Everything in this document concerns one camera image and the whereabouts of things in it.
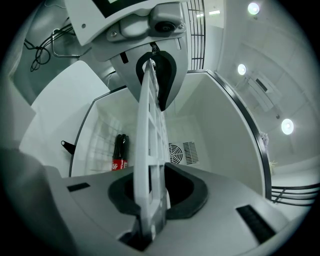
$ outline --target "wall-mounted fixture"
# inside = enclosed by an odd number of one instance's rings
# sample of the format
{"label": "wall-mounted fixture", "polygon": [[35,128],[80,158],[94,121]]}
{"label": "wall-mounted fixture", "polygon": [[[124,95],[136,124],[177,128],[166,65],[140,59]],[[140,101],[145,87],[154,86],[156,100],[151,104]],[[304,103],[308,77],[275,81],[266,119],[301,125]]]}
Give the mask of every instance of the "wall-mounted fixture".
{"label": "wall-mounted fixture", "polygon": [[251,74],[248,83],[249,92],[265,112],[276,106],[282,98],[277,87],[261,72]]}
{"label": "wall-mounted fixture", "polygon": [[260,11],[260,7],[255,2],[252,2],[248,5],[248,12],[250,14],[257,15],[259,11]]}
{"label": "wall-mounted fixture", "polygon": [[209,11],[209,15],[220,14],[220,10]]}
{"label": "wall-mounted fixture", "polygon": [[246,66],[243,65],[243,64],[240,64],[240,65],[238,66],[238,73],[239,73],[241,76],[243,76],[246,72],[247,72]]}
{"label": "wall-mounted fixture", "polygon": [[285,135],[292,134],[294,131],[294,123],[290,119],[284,119],[281,124],[281,129]]}

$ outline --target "bottle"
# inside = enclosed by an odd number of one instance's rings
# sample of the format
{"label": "bottle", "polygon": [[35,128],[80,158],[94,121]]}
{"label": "bottle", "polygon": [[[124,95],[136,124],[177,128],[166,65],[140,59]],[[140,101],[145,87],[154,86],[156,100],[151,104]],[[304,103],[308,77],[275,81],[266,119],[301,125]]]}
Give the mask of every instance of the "bottle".
{"label": "bottle", "polygon": [[115,137],[112,156],[112,171],[124,169],[128,166],[129,136],[118,134]]}

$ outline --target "red label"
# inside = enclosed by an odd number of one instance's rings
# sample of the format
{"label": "red label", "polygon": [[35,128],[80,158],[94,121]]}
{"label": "red label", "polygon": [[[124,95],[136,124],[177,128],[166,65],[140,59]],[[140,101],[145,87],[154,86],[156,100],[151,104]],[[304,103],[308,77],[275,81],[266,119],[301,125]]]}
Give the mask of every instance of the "red label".
{"label": "red label", "polygon": [[112,160],[112,170],[111,171],[117,171],[124,169],[128,166],[128,161],[127,160],[122,160],[122,159],[113,159]]}

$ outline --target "ventilation fan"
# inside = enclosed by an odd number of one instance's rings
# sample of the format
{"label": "ventilation fan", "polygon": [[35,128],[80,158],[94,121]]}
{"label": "ventilation fan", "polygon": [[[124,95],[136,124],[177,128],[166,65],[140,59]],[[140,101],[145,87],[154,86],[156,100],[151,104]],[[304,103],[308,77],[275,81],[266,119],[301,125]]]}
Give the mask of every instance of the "ventilation fan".
{"label": "ventilation fan", "polygon": [[183,158],[183,153],[180,147],[169,143],[170,162],[179,164]]}

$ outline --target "ceiling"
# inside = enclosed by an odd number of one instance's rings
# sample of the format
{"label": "ceiling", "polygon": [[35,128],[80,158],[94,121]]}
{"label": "ceiling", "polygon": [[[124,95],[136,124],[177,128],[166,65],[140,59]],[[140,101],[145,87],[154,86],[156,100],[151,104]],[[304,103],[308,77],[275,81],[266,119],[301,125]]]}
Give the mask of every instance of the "ceiling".
{"label": "ceiling", "polygon": [[[218,64],[206,68],[217,71],[236,90],[259,129],[268,134],[270,161],[284,166],[318,156],[320,77],[313,50],[303,31],[276,2],[256,1],[260,6],[257,15],[248,13],[249,3],[204,1],[206,12],[215,7],[222,10],[219,18],[209,16],[206,21],[223,28],[220,48],[206,46],[207,59],[217,58],[214,53],[219,51]],[[246,66],[245,75],[238,73],[239,64]],[[258,74],[263,74],[281,95],[268,110],[263,109],[248,83]],[[290,135],[282,131],[284,119],[293,121]]]}

